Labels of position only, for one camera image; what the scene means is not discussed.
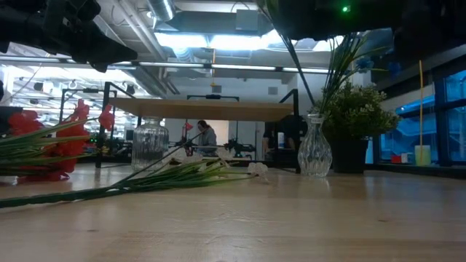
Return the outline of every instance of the cloth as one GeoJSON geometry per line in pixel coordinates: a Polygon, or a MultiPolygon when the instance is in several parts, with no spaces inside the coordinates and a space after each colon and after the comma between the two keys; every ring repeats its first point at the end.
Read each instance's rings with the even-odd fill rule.
{"type": "MultiPolygon", "coordinates": [[[[212,127],[209,127],[200,137],[199,146],[217,146],[217,135],[212,127]]],[[[198,152],[202,154],[213,153],[217,148],[198,148],[198,152]]]]}

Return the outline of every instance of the green plant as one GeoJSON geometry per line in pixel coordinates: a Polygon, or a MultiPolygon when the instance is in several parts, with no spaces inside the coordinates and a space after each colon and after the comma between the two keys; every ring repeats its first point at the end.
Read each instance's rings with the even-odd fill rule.
{"type": "MultiPolygon", "coordinates": [[[[385,94],[373,86],[361,87],[346,81],[323,109],[325,137],[359,140],[396,128],[400,117],[382,109],[380,103],[384,99],[385,94]]],[[[315,110],[322,111],[322,101],[317,102],[315,110]]]]}

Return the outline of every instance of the table surface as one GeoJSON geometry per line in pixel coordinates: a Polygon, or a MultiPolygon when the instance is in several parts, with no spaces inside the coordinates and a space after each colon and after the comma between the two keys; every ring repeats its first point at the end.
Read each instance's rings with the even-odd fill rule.
{"type": "Polygon", "coordinates": [[[109,103],[135,116],[277,122],[293,113],[290,103],[110,98],[109,103]]]}
{"type": "MultiPolygon", "coordinates": [[[[67,182],[0,197],[92,188],[129,167],[79,165],[67,182]]],[[[466,261],[465,182],[366,171],[130,194],[0,210],[1,261],[466,261]]]]}

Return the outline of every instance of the bottle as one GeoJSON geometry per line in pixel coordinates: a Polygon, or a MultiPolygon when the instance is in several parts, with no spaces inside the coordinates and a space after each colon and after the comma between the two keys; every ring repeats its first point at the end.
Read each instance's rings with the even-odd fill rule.
{"type": "MultiPolygon", "coordinates": [[[[163,157],[168,150],[168,129],[160,125],[159,117],[145,117],[145,124],[136,127],[133,136],[131,167],[134,171],[143,169],[163,157]]],[[[156,170],[162,163],[147,170],[156,170]]]]}

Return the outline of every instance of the glass vase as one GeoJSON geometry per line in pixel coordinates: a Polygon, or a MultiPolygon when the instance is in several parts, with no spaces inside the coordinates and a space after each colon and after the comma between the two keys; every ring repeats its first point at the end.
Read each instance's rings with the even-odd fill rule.
{"type": "MultiPolygon", "coordinates": [[[[136,127],[133,136],[131,167],[137,171],[161,159],[168,150],[168,129],[160,125],[159,117],[145,117],[145,124],[136,127]]],[[[162,163],[147,170],[156,170],[162,163]]]]}
{"type": "Polygon", "coordinates": [[[301,174],[325,177],[332,163],[330,144],[322,132],[325,118],[319,114],[303,116],[307,123],[307,133],[298,151],[301,174]]]}

